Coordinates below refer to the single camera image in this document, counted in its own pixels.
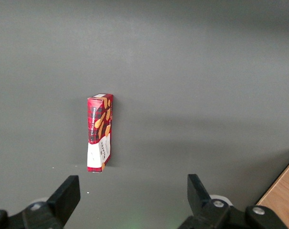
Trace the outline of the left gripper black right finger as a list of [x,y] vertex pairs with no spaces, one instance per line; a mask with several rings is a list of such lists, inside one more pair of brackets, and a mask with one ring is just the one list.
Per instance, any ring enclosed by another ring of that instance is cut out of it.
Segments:
[[187,197],[192,216],[181,229],[286,229],[285,223],[271,209],[248,206],[244,212],[220,198],[211,198],[196,174],[187,177]]

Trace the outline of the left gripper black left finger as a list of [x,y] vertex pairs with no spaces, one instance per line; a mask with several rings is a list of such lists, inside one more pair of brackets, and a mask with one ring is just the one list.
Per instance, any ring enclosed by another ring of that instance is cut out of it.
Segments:
[[46,200],[9,216],[0,209],[0,229],[63,229],[80,201],[79,176],[69,176]]

